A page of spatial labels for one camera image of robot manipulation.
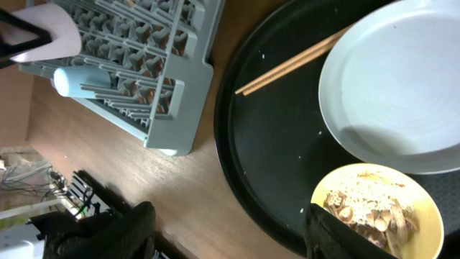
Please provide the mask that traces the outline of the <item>yellow bowl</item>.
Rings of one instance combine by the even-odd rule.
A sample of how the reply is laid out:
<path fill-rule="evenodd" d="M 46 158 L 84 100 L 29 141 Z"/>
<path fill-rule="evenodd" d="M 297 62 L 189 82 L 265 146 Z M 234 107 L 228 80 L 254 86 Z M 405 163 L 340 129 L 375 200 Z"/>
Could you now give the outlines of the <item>yellow bowl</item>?
<path fill-rule="evenodd" d="M 401 247 L 402 258 L 437 258 L 441 253 L 444 241 L 443 220 L 440 211 L 428 192 L 404 173 L 383 165 L 369 163 L 345 165 L 331 171 L 318 183 L 313 191 L 311 203 L 325 209 L 323 202 L 326 198 L 327 189 L 332 183 L 344 175 L 365 171 L 374 172 L 392 182 L 404 184 L 406 191 L 402 196 L 413 202 L 419 231 L 414 233 L 408 242 Z"/>

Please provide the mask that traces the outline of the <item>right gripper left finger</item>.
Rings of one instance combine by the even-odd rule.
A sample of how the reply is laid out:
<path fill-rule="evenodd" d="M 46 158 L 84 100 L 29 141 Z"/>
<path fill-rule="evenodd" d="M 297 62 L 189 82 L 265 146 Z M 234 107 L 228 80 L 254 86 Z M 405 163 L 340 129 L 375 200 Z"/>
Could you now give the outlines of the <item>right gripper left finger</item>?
<path fill-rule="evenodd" d="M 121 216 L 108 212 L 75 219 L 50 212 L 30 219 L 45 242 L 44 258 L 127 259 L 153 258 L 155 208 L 144 201 Z"/>

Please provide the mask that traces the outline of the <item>pink plastic cup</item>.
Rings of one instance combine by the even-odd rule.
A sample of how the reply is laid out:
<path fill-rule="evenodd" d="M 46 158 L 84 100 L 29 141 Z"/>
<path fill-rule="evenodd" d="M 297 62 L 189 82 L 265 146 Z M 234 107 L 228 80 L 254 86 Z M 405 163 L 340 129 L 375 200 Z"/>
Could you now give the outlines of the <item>pink plastic cup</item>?
<path fill-rule="evenodd" d="M 12 57 L 14 62 L 28 63 L 52 60 L 80 53 L 82 44 L 78 28 L 66 10 L 57 4 L 42 4 L 9 13 L 37 27 L 46 29 L 52 38 L 52 42 L 49 44 Z M 6 38 L 7 43 L 11 44 L 35 38 L 32 33 L 14 29 L 3 22 L 1 22 L 1 35 Z"/>

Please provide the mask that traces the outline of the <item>blue plastic cup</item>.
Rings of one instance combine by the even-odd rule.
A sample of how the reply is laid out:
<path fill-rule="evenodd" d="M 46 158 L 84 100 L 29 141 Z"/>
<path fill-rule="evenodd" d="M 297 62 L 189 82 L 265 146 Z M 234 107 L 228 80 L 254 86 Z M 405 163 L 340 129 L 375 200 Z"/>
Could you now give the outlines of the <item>blue plastic cup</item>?
<path fill-rule="evenodd" d="M 53 73 L 56 91 L 64 97 L 94 99 L 95 93 L 84 90 L 81 85 L 111 88 L 111 78 L 107 71 L 94 65 L 59 67 Z"/>

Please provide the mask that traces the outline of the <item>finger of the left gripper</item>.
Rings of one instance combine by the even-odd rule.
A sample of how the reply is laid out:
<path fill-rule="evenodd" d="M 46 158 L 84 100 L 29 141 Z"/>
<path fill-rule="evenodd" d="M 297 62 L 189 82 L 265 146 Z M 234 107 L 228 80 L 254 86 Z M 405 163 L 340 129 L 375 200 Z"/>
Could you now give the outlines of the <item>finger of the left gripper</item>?
<path fill-rule="evenodd" d="M 1 35 L 1 69 L 16 64 L 16 62 L 12 60 L 12 57 L 52 42 L 51 34 L 46 29 L 26 22 L 8 13 L 4 9 L 1 9 L 1 22 L 12 26 L 14 29 L 24 30 L 25 32 L 30 32 L 35 35 L 34 39 L 22 40 L 15 44 L 7 43 L 6 38 Z"/>

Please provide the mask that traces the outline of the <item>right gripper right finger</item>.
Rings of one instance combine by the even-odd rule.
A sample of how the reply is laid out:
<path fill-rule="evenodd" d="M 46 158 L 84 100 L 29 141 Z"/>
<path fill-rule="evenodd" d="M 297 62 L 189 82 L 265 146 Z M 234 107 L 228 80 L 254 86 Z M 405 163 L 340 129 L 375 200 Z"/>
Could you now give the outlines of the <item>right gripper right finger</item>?
<path fill-rule="evenodd" d="M 373 245 L 317 204 L 305 211 L 307 258 L 391 259 L 391 254 Z"/>

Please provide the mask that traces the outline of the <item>grey ceramic plate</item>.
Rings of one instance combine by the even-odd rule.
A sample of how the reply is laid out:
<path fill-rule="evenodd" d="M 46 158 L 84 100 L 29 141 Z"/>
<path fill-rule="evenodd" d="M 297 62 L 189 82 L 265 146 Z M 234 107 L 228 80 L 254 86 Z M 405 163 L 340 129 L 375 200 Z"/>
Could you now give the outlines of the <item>grey ceramic plate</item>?
<path fill-rule="evenodd" d="M 321 71 L 335 140 L 403 173 L 459 169 L 459 0 L 396 1 L 358 21 Z"/>

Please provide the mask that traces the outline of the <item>food scraps with rice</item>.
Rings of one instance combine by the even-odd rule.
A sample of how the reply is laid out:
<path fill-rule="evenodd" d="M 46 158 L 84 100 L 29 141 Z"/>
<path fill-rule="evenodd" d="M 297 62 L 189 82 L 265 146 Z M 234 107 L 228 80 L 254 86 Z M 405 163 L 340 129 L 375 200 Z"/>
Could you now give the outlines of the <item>food scraps with rice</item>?
<path fill-rule="evenodd" d="M 344 175 L 332 183 L 323 206 L 337 219 L 377 247 L 402 258 L 401 247 L 419 231 L 406 187 L 377 173 Z"/>

